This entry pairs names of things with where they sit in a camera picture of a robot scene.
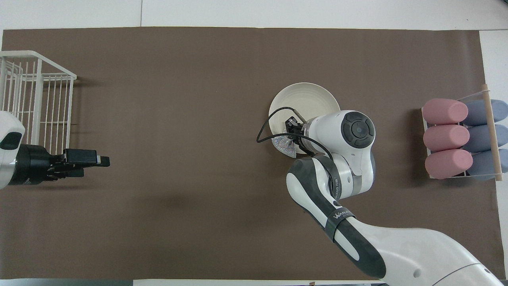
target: dish rack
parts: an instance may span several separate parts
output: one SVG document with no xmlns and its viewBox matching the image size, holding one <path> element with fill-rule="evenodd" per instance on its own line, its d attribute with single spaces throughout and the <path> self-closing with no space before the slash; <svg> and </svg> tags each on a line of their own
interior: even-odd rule
<svg viewBox="0 0 508 286">
<path fill-rule="evenodd" d="M 74 80 L 74 73 L 37 52 L 0 51 L 0 110 L 23 124 L 23 144 L 42 145 L 53 155 L 69 147 Z"/>
<path fill-rule="evenodd" d="M 502 181 L 503 180 L 503 173 L 501 170 L 501 158 L 499 157 L 499 147 L 497 146 L 497 134 L 496 134 L 496 129 L 495 129 L 494 114 L 492 112 L 492 103 L 490 101 L 489 91 L 490 91 L 490 89 L 488 88 L 488 86 L 486 84 L 483 84 L 482 91 L 471 94 L 469 96 L 466 96 L 466 97 L 463 97 L 460 99 L 457 99 L 457 100 L 460 102 L 466 103 L 466 102 L 473 101 L 473 100 L 483 99 L 483 101 L 485 103 L 485 112 L 487 114 L 487 125 L 488 125 L 488 129 L 489 129 L 490 147 L 492 150 L 492 159 L 493 159 L 493 163 L 494 163 L 495 173 L 494 174 L 482 174 L 482 175 L 477 175 L 477 176 L 495 175 L 496 181 Z M 433 124 L 429 124 L 429 123 L 427 123 L 427 121 L 425 121 L 425 119 L 423 118 L 423 114 L 422 114 L 422 120 L 423 120 L 424 131 L 427 131 L 427 129 L 431 126 L 434 126 Z M 469 126 L 464 125 L 463 123 L 459 122 L 457 124 L 462 125 L 466 128 L 469 128 Z M 427 149 L 427 156 L 429 156 L 430 154 L 433 153 L 428 148 L 426 148 L 426 149 Z M 475 177 L 475 176 L 471 176 L 467 172 L 463 172 L 463 173 L 455 175 L 451 178 L 465 178 L 465 177 Z"/>
</svg>

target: white floor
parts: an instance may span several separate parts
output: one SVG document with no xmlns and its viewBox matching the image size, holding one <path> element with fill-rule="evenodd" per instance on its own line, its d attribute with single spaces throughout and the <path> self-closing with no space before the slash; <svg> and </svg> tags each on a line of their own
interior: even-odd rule
<svg viewBox="0 0 508 286">
<path fill-rule="evenodd" d="M 368 2 L 357 0 L 0 0 L 0 48 L 3 30 L 7 29 L 123 26 L 482 30 L 480 39 L 485 79 L 492 90 L 491 97 L 508 101 L 508 31 L 506 31 L 508 30 L 508 4 L 502 0 Z M 505 249 L 504 264 L 505 269 L 508 270 L 508 178 L 506 180 L 498 182 L 496 189 L 501 236 Z M 161 283 L 164 285 L 185 284 L 184 280 L 175 280 L 173 283 L 166 280 Z M 194 285 L 215 285 L 216 283 L 217 281 L 203 280 L 190 282 Z M 281 281 L 253 281 L 252 283 L 281 285 Z M 308 281 L 291 281 L 291 283 L 304 284 Z"/>
</svg>

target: black cable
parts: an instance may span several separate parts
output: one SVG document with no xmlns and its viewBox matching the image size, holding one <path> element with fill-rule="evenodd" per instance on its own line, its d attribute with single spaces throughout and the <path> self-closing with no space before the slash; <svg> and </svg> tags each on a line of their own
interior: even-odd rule
<svg viewBox="0 0 508 286">
<path fill-rule="evenodd" d="M 279 133 L 279 134 L 274 134 L 274 135 L 270 135 L 268 137 L 265 137 L 263 139 L 259 139 L 259 137 L 261 137 L 261 133 L 263 133 L 263 130 L 265 129 L 266 125 L 268 124 L 268 122 L 270 121 L 270 118 L 272 118 L 272 116 L 274 114 L 276 114 L 277 112 L 283 110 L 283 109 L 289 109 L 291 110 L 292 112 L 294 112 L 300 119 L 303 120 L 303 118 L 301 117 L 301 115 L 292 107 L 288 107 L 288 106 L 285 106 L 285 107 L 281 107 L 281 108 L 278 108 L 276 109 L 274 112 L 272 112 L 272 114 L 270 114 L 270 116 L 268 117 L 268 119 L 265 121 L 265 123 L 263 124 L 263 126 L 261 127 L 261 130 L 259 131 L 258 133 L 258 136 L 256 137 L 256 142 L 257 143 L 261 143 L 261 142 L 264 142 L 268 139 L 272 139 L 272 138 L 275 138 L 275 137 L 280 137 L 280 136 L 297 136 L 297 137 L 300 137 L 300 138 L 303 138 L 303 139 L 307 139 L 313 143 L 315 143 L 316 145 L 318 145 L 321 149 L 323 149 L 326 154 L 328 155 L 328 157 L 330 159 L 333 160 L 333 157 L 332 157 L 332 153 L 330 153 L 330 151 L 328 151 L 328 149 L 326 149 L 325 146 L 323 146 L 321 143 L 317 142 L 316 140 L 310 138 L 310 137 L 307 137 L 305 135 L 301 135 L 301 134 L 298 134 L 298 133 Z"/>
</svg>

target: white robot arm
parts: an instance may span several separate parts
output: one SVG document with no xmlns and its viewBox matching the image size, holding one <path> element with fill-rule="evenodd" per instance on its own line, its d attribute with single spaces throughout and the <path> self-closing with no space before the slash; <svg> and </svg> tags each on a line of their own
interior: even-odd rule
<svg viewBox="0 0 508 286">
<path fill-rule="evenodd" d="M 24 133 L 14 115 L 0 111 L 0 189 L 82 177 L 83 168 L 110 165 L 109 157 L 98 156 L 95 150 L 65 149 L 61 155 L 50 155 L 42 146 L 21 144 Z"/>
<path fill-rule="evenodd" d="M 291 121 L 284 134 L 300 149 L 328 155 L 297 159 L 286 177 L 288 191 L 364 273 L 390 286 L 502 285 L 469 251 L 443 233 L 368 225 L 339 204 L 341 198 L 370 189 L 374 180 L 370 149 L 375 129 L 367 116 L 342 110 L 303 124 L 295 124 L 294 118 Z"/>
</svg>

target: round plate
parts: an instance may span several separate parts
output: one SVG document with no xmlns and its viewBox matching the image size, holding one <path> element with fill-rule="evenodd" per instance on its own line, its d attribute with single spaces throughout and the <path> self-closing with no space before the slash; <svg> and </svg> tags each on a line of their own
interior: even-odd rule
<svg viewBox="0 0 508 286">
<path fill-rule="evenodd" d="M 340 111 L 337 100 L 329 91 L 309 82 L 295 83 L 281 90 L 273 99 L 268 115 L 284 106 L 296 109 L 305 120 Z M 301 121 L 289 109 L 281 110 L 272 116 L 269 122 L 272 134 L 285 133 L 285 122 L 291 116 L 298 122 Z M 297 153 L 305 154 L 298 146 L 295 147 Z"/>
</svg>

